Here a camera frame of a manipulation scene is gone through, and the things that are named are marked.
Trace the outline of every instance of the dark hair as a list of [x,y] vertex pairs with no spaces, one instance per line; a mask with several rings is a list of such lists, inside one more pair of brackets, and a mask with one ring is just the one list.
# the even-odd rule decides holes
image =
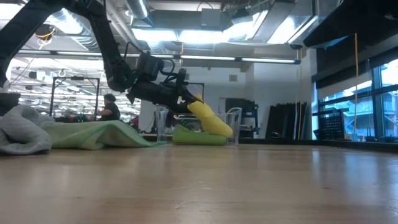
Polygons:
[[108,93],[104,95],[104,100],[109,100],[111,102],[116,101],[116,97],[112,93]]

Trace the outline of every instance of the wooden table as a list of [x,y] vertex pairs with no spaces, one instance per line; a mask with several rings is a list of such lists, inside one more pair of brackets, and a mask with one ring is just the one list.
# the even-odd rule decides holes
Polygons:
[[0,223],[398,223],[398,156],[242,145],[0,157]]

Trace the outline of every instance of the wooden tabletop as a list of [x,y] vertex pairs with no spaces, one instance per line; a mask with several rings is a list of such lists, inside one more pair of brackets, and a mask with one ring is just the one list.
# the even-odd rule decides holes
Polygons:
[[398,156],[242,145],[0,157],[0,223],[398,223]]

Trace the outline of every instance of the transparent container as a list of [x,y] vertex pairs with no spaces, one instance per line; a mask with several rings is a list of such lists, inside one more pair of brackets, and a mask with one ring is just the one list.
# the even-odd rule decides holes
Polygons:
[[[232,137],[227,139],[227,145],[237,146],[239,143],[239,128],[242,118],[242,108],[231,108],[225,114],[216,114],[233,131]],[[190,131],[205,133],[201,122],[194,114],[178,114],[171,111],[167,106],[157,105],[155,111],[157,141],[172,142],[172,136],[176,125],[180,124]]]

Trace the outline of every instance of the green pad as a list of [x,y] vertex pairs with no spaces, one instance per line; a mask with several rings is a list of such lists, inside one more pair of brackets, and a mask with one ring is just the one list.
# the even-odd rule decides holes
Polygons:
[[42,127],[50,137],[53,149],[100,149],[104,146],[149,147],[151,143],[120,121],[84,123],[50,123]]
[[196,133],[182,125],[176,125],[173,133],[174,144],[193,144],[208,146],[224,146],[227,138],[215,134]]

